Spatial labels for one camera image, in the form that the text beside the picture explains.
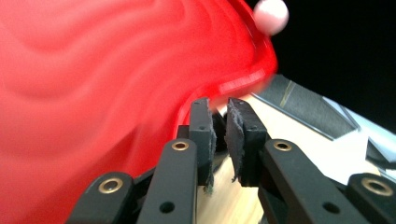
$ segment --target white ball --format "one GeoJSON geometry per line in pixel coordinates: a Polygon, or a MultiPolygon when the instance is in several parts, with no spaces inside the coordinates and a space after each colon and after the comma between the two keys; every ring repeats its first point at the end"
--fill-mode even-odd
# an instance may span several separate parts
{"type": "Polygon", "coordinates": [[[254,21],[259,31],[276,35],[285,28],[289,11],[282,0],[261,0],[254,7],[254,21]]]}

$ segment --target white surface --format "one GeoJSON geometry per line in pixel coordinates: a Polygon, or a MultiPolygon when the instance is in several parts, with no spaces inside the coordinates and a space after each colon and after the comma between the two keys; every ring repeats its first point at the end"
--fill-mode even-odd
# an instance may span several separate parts
{"type": "Polygon", "coordinates": [[[367,134],[354,131],[330,141],[252,96],[244,100],[256,111],[272,138],[295,143],[324,175],[346,184],[353,174],[379,174],[365,160],[367,134]]]}
{"type": "MultiPolygon", "coordinates": [[[[324,100],[348,119],[339,104],[328,98],[324,98],[324,100]]],[[[388,161],[396,161],[396,135],[349,109],[347,112],[360,125],[361,132],[370,137],[381,154],[388,161]]]]}

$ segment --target wooden surface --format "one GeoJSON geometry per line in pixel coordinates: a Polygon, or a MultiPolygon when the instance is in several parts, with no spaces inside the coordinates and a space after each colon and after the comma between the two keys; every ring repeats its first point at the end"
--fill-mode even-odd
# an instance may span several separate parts
{"type": "MultiPolygon", "coordinates": [[[[252,96],[243,99],[255,109],[272,138],[287,139],[297,144],[323,174],[341,183],[346,183],[349,176],[356,173],[379,174],[364,159],[367,136],[352,132],[330,141],[252,96]]],[[[198,224],[260,222],[263,211],[257,188],[241,188],[237,181],[232,183],[232,178],[233,165],[227,158],[215,174],[213,194],[208,196],[198,188],[198,224]]]]}

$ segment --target bolt hole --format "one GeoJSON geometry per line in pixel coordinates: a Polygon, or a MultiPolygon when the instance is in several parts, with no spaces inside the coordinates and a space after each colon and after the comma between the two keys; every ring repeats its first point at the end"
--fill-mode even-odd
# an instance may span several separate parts
{"type": "Polygon", "coordinates": [[[382,195],[386,197],[393,195],[392,188],[388,186],[386,183],[383,183],[382,181],[373,178],[364,177],[361,180],[361,183],[365,188],[367,188],[372,193],[375,193],[377,195],[382,195]]]}
{"type": "Polygon", "coordinates": [[[283,143],[279,143],[279,144],[277,144],[277,146],[280,148],[288,148],[288,145],[283,144],[283,143]]]}
{"type": "Polygon", "coordinates": [[[117,181],[112,180],[112,181],[110,181],[110,182],[105,183],[105,184],[103,185],[103,188],[104,188],[105,190],[113,190],[113,189],[115,189],[118,185],[119,185],[119,183],[117,183],[117,181]]]}
{"type": "Polygon", "coordinates": [[[99,185],[99,191],[104,194],[116,192],[122,187],[122,180],[119,178],[110,178],[99,185]]]}
{"type": "Polygon", "coordinates": [[[376,190],[380,190],[380,191],[384,191],[385,190],[385,188],[383,187],[383,186],[381,186],[381,185],[379,185],[379,184],[377,184],[377,183],[369,183],[369,185],[370,185],[370,187],[372,187],[373,189],[376,189],[376,190]]]}
{"type": "Polygon", "coordinates": [[[289,145],[285,142],[275,142],[274,147],[281,151],[290,151],[291,150],[291,145],[289,145]]]}
{"type": "Polygon", "coordinates": [[[172,149],[177,151],[186,150],[187,148],[189,148],[189,144],[185,142],[176,142],[172,145],[172,149]]]}
{"type": "Polygon", "coordinates": [[[162,203],[160,206],[160,211],[165,214],[171,213],[173,210],[175,210],[175,205],[171,202],[162,203]]]}
{"type": "Polygon", "coordinates": [[[323,208],[333,214],[339,214],[340,213],[340,209],[338,208],[337,205],[333,204],[333,203],[324,203],[323,208]]]}

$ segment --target black background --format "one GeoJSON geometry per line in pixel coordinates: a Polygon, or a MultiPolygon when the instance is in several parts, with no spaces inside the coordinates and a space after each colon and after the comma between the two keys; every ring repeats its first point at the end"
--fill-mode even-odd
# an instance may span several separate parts
{"type": "Polygon", "coordinates": [[[285,3],[278,73],[396,133],[396,1],[285,3]]]}

